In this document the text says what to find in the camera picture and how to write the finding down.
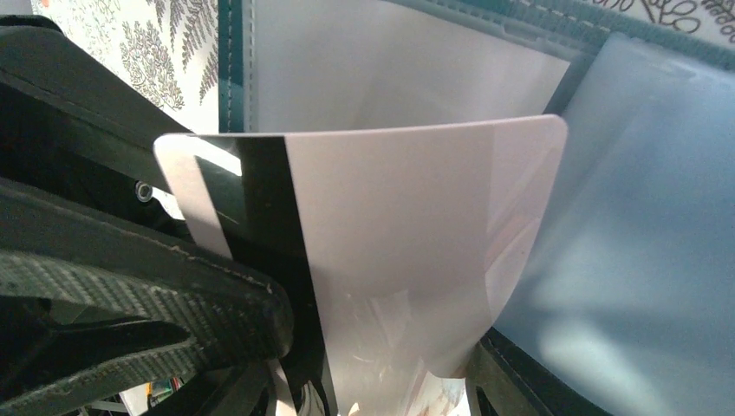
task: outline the metal screw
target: metal screw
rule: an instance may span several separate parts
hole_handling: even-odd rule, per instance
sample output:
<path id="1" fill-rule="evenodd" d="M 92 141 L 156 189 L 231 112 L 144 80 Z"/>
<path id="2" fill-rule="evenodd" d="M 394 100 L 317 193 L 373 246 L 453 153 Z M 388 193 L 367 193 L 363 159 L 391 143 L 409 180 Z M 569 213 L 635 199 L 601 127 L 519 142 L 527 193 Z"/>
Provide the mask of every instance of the metal screw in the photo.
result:
<path id="1" fill-rule="evenodd" d="M 149 202 L 153 199 L 153 187 L 145 182 L 135 182 L 135 196 L 140 202 Z"/>

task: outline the gray plastic surface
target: gray plastic surface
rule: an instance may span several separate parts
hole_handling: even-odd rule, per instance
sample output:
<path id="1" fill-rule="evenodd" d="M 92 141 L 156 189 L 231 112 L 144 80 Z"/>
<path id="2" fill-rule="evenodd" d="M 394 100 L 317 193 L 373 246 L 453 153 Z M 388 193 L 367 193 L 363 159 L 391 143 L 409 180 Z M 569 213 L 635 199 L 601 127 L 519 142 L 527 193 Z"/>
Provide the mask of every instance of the gray plastic surface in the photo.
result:
<path id="1" fill-rule="evenodd" d="M 735 75 L 613 36 L 496 327 L 613 414 L 735 414 Z"/>
<path id="2" fill-rule="evenodd" d="M 30 0 L 0 0 L 0 15 L 30 15 Z"/>
<path id="3" fill-rule="evenodd" d="M 376 0 L 255 3 L 247 131 L 412 127 L 541 114 L 569 62 Z"/>

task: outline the patterned paper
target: patterned paper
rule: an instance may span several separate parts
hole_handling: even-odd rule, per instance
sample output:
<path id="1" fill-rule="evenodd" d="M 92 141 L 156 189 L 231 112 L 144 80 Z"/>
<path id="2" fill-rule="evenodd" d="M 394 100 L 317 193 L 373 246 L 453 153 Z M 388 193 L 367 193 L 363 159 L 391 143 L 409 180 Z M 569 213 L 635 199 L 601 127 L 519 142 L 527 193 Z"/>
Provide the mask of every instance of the patterned paper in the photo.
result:
<path id="1" fill-rule="evenodd" d="M 581 0 L 735 49 L 735 0 Z"/>
<path id="2" fill-rule="evenodd" d="M 176 121 L 217 132 L 217 0 L 32 2 L 34 13 Z"/>

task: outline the black rubber pad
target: black rubber pad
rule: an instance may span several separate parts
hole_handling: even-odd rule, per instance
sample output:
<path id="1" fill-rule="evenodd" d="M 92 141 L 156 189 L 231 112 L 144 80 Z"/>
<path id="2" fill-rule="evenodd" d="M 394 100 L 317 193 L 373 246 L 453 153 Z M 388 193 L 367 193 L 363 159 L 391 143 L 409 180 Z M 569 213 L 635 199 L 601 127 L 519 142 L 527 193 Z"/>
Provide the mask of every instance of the black rubber pad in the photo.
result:
<path id="1" fill-rule="evenodd" d="M 151 380 L 281 357 L 292 341 L 288 299 L 269 277 L 6 179 L 0 179 L 0 296 L 78 303 L 189 334 L 29 386 L 0 404 L 0 414 L 57 414 Z"/>

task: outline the white card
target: white card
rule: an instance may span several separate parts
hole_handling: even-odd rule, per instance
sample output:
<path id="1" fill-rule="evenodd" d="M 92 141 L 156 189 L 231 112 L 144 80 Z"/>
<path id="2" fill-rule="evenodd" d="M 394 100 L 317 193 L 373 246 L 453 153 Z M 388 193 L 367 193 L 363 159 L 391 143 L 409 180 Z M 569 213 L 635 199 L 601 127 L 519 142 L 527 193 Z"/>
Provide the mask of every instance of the white card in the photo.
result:
<path id="1" fill-rule="evenodd" d="M 285 200 L 272 195 L 292 192 L 288 200 L 296 205 L 339 412 L 347 414 L 356 403 L 360 414 L 413 416 L 409 410 L 418 407 L 410 398 L 421 387 L 413 384 L 424 380 L 416 378 L 417 369 L 438 377 L 461 373 L 515 288 L 556 176 L 566 126 L 549 115 L 214 137 L 232 153 L 188 135 L 167 135 L 155 144 L 194 240 L 228 255 L 220 218 L 268 221 L 268 212 L 282 209 Z M 259 146 L 270 150 L 258 153 Z M 247 159 L 252 152 L 261 159 Z M 238 153 L 241 169 L 233 159 Z M 238 178 L 242 186 L 228 192 L 244 193 L 244 215 L 218 212 L 213 184 L 205 180 L 212 176 L 202 173 L 197 158 L 221 166 L 218 175 Z M 268 189 L 263 184 L 274 183 L 272 177 L 288 183 Z M 225 229 L 239 232 L 234 224 Z M 247 236 L 252 224 L 238 225 Z M 271 225 L 274 233 L 283 231 Z M 457 385 L 449 380 L 445 387 Z M 420 398 L 431 401 L 426 392 Z"/>

